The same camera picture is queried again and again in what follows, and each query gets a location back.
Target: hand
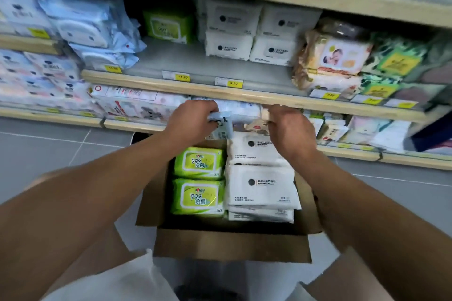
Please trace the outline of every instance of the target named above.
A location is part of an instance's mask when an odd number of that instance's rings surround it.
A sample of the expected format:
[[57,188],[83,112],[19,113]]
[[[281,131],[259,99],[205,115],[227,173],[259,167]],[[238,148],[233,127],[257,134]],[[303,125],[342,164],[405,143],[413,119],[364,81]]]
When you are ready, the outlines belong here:
[[200,143],[217,128],[216,121],[207,119],[212,112],[218,112],[213,100],[187,100],[173,112],[164,132],[184,149]]
[[317,151],[314,126],[300,111],[280,105],[273,105],[268,111],[270,138],[286,160],[309,157]]

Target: yellow price tag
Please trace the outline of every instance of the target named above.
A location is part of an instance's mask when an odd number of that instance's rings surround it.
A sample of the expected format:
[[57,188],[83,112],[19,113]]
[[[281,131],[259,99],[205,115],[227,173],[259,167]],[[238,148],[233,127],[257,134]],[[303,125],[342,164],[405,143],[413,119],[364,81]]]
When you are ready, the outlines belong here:
[[416,104],[417,102],[401,102],[397,107],[410,109],[413,108]]
[[374,98],[367,98],[363,101],[363,104],[368,105],[378,105],[381,102],[382,99],[374,99]]
[[394,51],[378,65],[379,70],[406,76],[415,66],[421,62],[420,57],[404,55]]
[[82,116],[90,116],[91,118],[95,118],[96,117],[93,113],[89,113],[89,112],[80,112],[80,115],[82,115]]
[[60,110],[59,109],[57,109],[57,108],[47,108],[47,112],[50,112],[50,113],[59,113],[60,112]]
[[336,100],[339,97],[340,93],[337,92],[326,92],[322,99],[328,99],[328,100]]
[[398,87],[394,86],[372,86],[370,87],[365,95],[376,96],[378,98],[389,98],[395,91],[397,91]]
[[176,81],[190,82],[190,76],[188,74],[176,74],[174,79]]
[[49,34],[45,30],[40,30],[37,28],[28,28],[28,30],[33,37],[50,39]]
[[117,65],[104,65],[104,67],[109,73],[122,74],[121,67]]
[[243,88],[243,81],[231,81],[227,82],[227,86],[231,88]]

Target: forearm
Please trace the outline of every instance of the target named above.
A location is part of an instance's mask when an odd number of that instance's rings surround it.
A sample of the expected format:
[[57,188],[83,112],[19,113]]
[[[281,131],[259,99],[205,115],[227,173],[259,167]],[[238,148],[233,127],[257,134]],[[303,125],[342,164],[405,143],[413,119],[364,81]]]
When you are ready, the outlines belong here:
[[352,246],[396,300],[452,300],[451,238],[319,151],[291,164],[318,196],[332,240]]
[[183,149],[177,138],[158,133],[44,181],[3,204],[1,293],[15,300],[40,298]]

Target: person's left arm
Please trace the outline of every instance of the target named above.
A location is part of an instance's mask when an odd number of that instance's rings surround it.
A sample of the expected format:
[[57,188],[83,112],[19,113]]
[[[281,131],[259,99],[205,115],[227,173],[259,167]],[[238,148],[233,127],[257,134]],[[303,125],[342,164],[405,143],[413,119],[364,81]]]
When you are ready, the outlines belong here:
[[214,101],[189,100],[166,129],[48,179],[0,206],[0,299],[38,300],[149,181],[217,126]]

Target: cardboard box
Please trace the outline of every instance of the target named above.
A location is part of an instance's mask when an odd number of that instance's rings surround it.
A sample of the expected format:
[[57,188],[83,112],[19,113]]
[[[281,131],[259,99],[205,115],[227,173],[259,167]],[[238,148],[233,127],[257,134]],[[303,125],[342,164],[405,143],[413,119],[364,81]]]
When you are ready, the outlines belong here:
[[[225,140],[197,144],[226,149]],[[170,214],[173,197],[172,165],[165,167],[143,191],[137,226],[156,226],[154,254],[158,257],[256,260],[312,263],[308,234],[322,231],[312,190],[296,174],[302,210],[294,223],[229,221]]]

